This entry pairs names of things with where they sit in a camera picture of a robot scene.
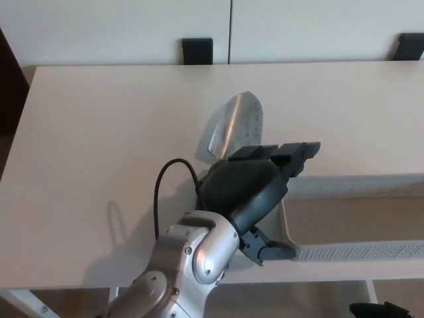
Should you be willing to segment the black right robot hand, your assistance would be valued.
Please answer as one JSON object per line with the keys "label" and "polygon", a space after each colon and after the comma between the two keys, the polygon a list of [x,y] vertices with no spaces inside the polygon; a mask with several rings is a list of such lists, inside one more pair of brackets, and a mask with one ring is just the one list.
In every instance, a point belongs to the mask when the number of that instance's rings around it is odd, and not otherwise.
{"label": "black right robot hand", "polygon": [[350,312],[360,318],[412,318],[409,310],[385,301],[377,303],[352,303]]}

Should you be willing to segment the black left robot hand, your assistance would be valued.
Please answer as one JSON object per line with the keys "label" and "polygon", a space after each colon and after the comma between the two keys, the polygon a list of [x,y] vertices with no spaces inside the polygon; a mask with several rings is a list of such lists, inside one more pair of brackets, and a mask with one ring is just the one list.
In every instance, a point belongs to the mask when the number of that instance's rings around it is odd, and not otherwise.
{"label": "black left robot hand", "polygon": [[255,264],[292,260],[295,248],[257,227],[284,198],[288,182],[320,150],[320,142],[243,146],[210,167],[200,181],[198,208],[224,216],[239,236],[239,250]]}

